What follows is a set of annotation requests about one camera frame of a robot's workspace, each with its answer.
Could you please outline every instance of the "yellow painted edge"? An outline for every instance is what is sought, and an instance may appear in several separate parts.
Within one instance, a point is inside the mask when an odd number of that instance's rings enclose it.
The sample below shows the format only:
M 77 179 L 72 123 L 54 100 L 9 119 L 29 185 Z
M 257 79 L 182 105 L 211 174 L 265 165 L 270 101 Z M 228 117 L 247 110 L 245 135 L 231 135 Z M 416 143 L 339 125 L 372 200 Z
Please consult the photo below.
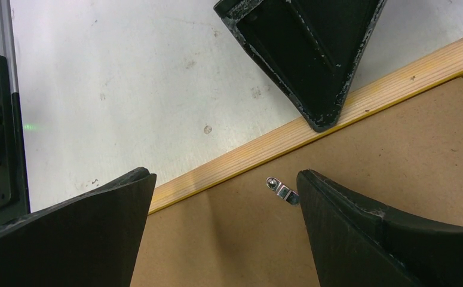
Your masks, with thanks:
M 384 105 L 381 105 L 381 106 L 378 106 L 374 109 L 370 109 L 370 110 L 365 110 L 366 113 L 363 113 L 363 112 L 360 112 L 358 111 L 357 109 L 358 108 L 363 108 L 364 106 L 367 107 L 367 104 L 368 102 L 374 102 L 378 99 L 378 97 L 381 96 L 381 91 L 384 91 L 384 93 L 388 93 L 388 89 L 389 87 L 396 87 L 396 86 L 399 86 L 400 88 L 398 88 L 399 90 L 399 94 L 402 94 L 402 89 L 401 88 L 409 88 L 409 85 L 406 84 L 406 77 L 409 77 L 411 75 L 413 76 L 416 76 L 416 74 L 426 74 L 427 72 L 434 72 L 436 71 L 437 73 L 436 74 L 440 74 L 440 77 L 438 77 L 438 75 L 434 76 L 434 78 L 432 77 L 426 77 L 428 78 L 430 81 L 430 83 L 424 85 L 424 86 L 421 86 L 419 88 L 416 88 L 415 90 L 413 90 L 412 92 L 410 93 L 406 93 L 404 95 L 401 95 L 399 96 L 397 99 L 394 99 Z M 193 196 L 194 194 L 197 194 L 199 192 L 202 192 L 208 188 L 211 188 L 217 184 L 220 184 L 224 181 L 227 181 L 237 175 L 240 175 L 248 170 L 251 170 L 255 167 L 258 167 L 260 166 L 261 164 L 264 164 L 266 162 L 269 162 L 275 158 L 278 158 L 284 154 L 287 154 L 288 152 L 291 152 L 295 149 L 298 149 L 304 145 L 307 145 L 313 141 L 316 141 L 317 139 L 320 139 L 324 136 L 327 136 L 331 133 L 334 133 L 340 129 L 343 129 L 344 127 L 346 126 L 349 126 L 350 124 L 353 124 L 353 123 L 356 123 L 366 117 L 369 117 L 373 114 L 376 114 L 377 112 L 380 112 L 380 111 L 383 111 L 387 108 L 389 108 L 390 106 L 393 106 L 393 105 L 396 105 L 404 100 L 407 100 L 411 97 L 414 97 L 418 94 L 421 94 L 437 85 L 440 85 L 440 84 L 443 84 L 447 81 L 450 81 L 454 78 L 458 78 L 458 77 L 461 77 L 463 76 L 463 39 L 460 39 L 459 41 L 457 42 L 454 42 L 442 49 L 439 49 L 437 50 L 436 52 L 426 56 L 426 57 L 423 57 L 395 72 L 393 72 L 392 74 L 389 74 L 353 93 L 350 93 L 349 96 L 348 96 L 348 104 L 344 106 L 344 110 L 342 111 L 342 116 L 341 116 L 341 121 L 342 119 L 344 118 L 344 115 L 346 114 L 346 112 L 349 112 L 349 114 L 356 114 L 355 116 L 352 116 L 351 119 L 346 119 L 345 121 L 343 121 L 343 123 L 339 123 L 336 127 L 324 132 L 324 133 L 315 133 L 315 132 L 308 132 L 307 129 L 305 128 L 306 125 L 306 122 L 303 120 L 303 118 L 298 118 L 290 123 L 287 123 L 286 125 L 284 126 L 281 126 L 280 128 L 278 129 L 275 129 L 273 131 L 271 131 L 270 133 L 267 133 L 259 138 L 257 138 L 256 140 L 252 141 L 252 142 L 249 142 L 225 155 L 228 155 L 228 154 L 232 154 L 232 153 L 237 153 L 239 154 L 241 151 L 243 151 L 243 149 L 255 149 L 256 152 L 253 152 L 252 155 L 255 155 L 255 153 L 260 153 L 261 150 L 262 150 L 262 141 L 261 139 L 266 139 L 268 138 L 267 136 L 273 134 L 273 133 L 282 133 L 282 132 L 286 132 L 288 133 L 290 131 L 290 129 L 299 129 L 301 130 L 302 132 L 305 132 L 305 133 L 310 133 L 307 137 L 307 139 L 299 139 L 299 142 L 294 142 L 292 143 L 292 145 L 282 151 L 279 151 L 279 152 L 276 152 L 274 154 L 271 154 L 271 155 L 268 155 L 266 156 L 265 158 L 263 159 L 260 159 L 258 160 L 257 162 L 255 163 L 252 163 L 252 164 L 249 164 L 248 166 L 244 166 L 240 169 L 237 169 L 235 171 L 233 171 L 232 173 L 230 173 L 229 175 L 227 176 L 223 176 L 221 178 L 218 178 L 218 179 L 215 179 L 213 182 L 209 183 L 209 184 L 205 184 L 203 185 L 202 187 L 199 187 L 199 188 L 196 188 L 192 191 L 187 191 L 185 192 L 184 194 L 180 194 L 178 195 L 175 199 L 171 199 L 165 203 L 159 203 L 160 201 L 163 201 L 164 199 L 166 199 L 167 197 L 170 197 L 170 196 L 173 196 L 174 194 L 178 193 L 179 190 L 184 190 L 184 189 L 187 189 L 189 188 L 188 185 L 182 185 L 182 187 L 176 187 L 176 190 L 173 190 L 173 188 L 170 188 L 171 185 L 177 185 L 177 182 L 180 182 L 182 184 L 184 184 L 184 182 L 188 181 L 187 179 L 188 178 L 196 178 L 196 180 L 198 180 L 198 175 L 197 173 L 203 173 L 205 174 L 204 172 L 211 172 L 212 171 L 212 166 L 216 166 L 218 167 L 219 164 L 228 164 L 230 166 L 233 166 L 233 164 L 235 164 L 236 162 L 238 161 L 241 161 L 243 160 L 242 158 L 236 158 L 236 159 L 233 159 L 233 161 L 228 161 L 223 155 L 221 157 L 218 157 L 216 158 L 215 160 L 212 160 L 210 161 L 209 163 L 207 164 L 204 164 L 203 166 L 200 166 L 170 182 L 167 182 L 166 184 L 163 184 L 161 185 L 160 187 L 158 187 L 155 192 L 154 192 L 154 196 L 152 198 L 152 203 L 151 203 L 151 209 L 149 211 L 149 214 L 152 214 L 156 211 L 159 211 L 163 208 L 166 208 L 166 207 L 169 207 L 183 199 L 186 199 L 190 196 Z M 372 97 L 375 97 L 375 99 L 369 99 L 367 97 L 365 97 L 367 94 L 371 94 Z

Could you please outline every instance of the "scuffed black plastic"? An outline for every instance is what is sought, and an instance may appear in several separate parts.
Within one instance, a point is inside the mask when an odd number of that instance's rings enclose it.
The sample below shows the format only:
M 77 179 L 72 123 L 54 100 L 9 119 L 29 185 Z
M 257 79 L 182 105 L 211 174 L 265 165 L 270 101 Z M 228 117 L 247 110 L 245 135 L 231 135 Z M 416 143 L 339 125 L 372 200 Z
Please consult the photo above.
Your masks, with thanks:
M 0 225 L 0 286 L 130 286 L 155 181 L 139 167 Z
M 221 0 L 214 10 L 316 132 L 333 127 L 385 0 Z
M 463 227 L 400 211 L 313 170 L 300 172 L 297 186 L 321 287 L 463 287 Z

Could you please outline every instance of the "metal screw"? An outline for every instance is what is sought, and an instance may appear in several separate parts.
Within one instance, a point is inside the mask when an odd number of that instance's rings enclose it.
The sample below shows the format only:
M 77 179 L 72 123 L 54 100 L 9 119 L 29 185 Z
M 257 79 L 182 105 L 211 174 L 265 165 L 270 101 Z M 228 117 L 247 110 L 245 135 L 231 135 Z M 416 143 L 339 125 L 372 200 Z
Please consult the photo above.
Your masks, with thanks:
M 266 180 L 266 185 L 271 189 L 274 189 L 275 187 L 277 187 L 277 180 L 275 178 L 268 178 Z

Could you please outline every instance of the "dust speck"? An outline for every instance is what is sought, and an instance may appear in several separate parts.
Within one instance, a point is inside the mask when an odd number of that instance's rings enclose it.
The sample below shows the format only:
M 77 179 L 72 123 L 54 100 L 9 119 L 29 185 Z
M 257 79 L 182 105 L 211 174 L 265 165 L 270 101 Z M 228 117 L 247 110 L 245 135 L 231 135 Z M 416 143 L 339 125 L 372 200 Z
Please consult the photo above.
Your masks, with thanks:
M 192 67 L 194 67 L 194 65 L 196 65 L 196 61 L 195 60 L 190 60 L 185 64 L 185 68 L 188 70 L 188 69 L 191 69 Z
M 108 84 L 114 79 L 115 77 L 108 78 L 108 80 L 105 81 L 105 84 L 103 85 L 104 87 L 107 87 Z
M 205 133 L 205 135 L 211 133 L 212 132 L 212 127 L 211 126 L 205 126 L 203 128 L 203 132 Z
M 212 31 L 214 32 L 214 37 L 215 38 L 220 36 L 220 31 L 219 30 L 212 28 Z
M 259 87 L 251 88 L 252 98 L 258 99 L 261 96 L 261 89 Z

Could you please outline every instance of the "small metal bracket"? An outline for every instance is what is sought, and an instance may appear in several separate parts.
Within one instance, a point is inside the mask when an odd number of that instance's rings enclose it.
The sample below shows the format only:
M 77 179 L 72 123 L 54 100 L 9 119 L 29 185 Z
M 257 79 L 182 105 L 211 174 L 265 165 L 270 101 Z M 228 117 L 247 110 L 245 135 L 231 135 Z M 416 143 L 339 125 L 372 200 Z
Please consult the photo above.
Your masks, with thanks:
M 298 196 L 298 193 L 284 185 L 277 178 L 267 178 L 266 186 L 273 190 L 281 199 L 287 201 L 290 205 L 298 205 L 300 203 L 300 197 Z

